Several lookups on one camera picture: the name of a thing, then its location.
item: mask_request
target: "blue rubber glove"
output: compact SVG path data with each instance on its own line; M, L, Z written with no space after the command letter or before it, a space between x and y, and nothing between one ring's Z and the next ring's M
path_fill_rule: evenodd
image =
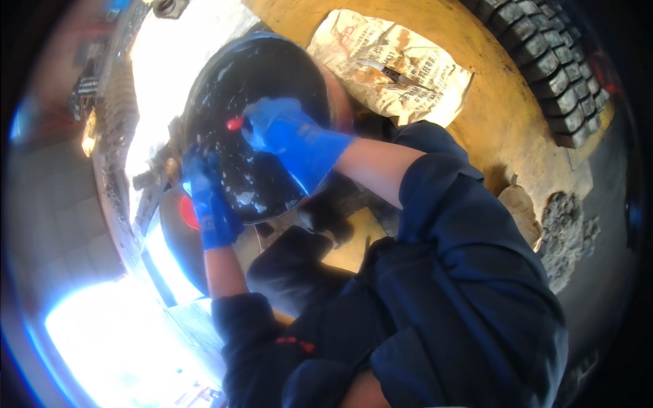
M205 251L231 245L245 230L222 192L217 153L204 158L193 144L183 155L182 185L193 199Z
M242 134L254 150L275 154L307 195L315 191L347 146L355 140L326 131L292 98L261 98L248 105Z

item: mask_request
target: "dark blue work jacket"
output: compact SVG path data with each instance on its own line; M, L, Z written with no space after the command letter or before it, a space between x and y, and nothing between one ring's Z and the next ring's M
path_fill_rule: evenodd
M397 240L375 242L333 301L289 327L258 293L215 300L230 407L336 407L370 369L393 407L550 407L567 331L539 258L483 175L415 161Z

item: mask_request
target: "floor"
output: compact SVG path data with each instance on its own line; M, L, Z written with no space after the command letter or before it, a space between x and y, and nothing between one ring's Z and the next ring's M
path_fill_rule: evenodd
M618 328L635 277L635 255L626 248L625 115L617 112L589 157L594 188L582 202L587 218L599 216L601 234L591 257L578 263L567 287L558 294L569 328L569 362L592 352Z

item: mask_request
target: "sleeve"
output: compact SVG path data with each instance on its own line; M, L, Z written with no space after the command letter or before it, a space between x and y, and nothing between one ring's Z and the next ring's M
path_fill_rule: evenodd
M539 257L485 189L483 175L460 159L430 153L406 172L400 201L398 241L427 245L434 258L429 281L443 299L437 301L439 310L429 313L447 310L451 326L439 330L460 333L441 362L462 358L466 347L476 345L484 356L479 373L487 369L503 392L536 396L535 405L526 400L518 405L550 405L567 361L562 309Z
M274 318L272 307L260 293L243 293L215 299L212 315L225 346L222 357L227 366L223 389L230 407L240 406L255 382L261 356L281 334L283 327Z

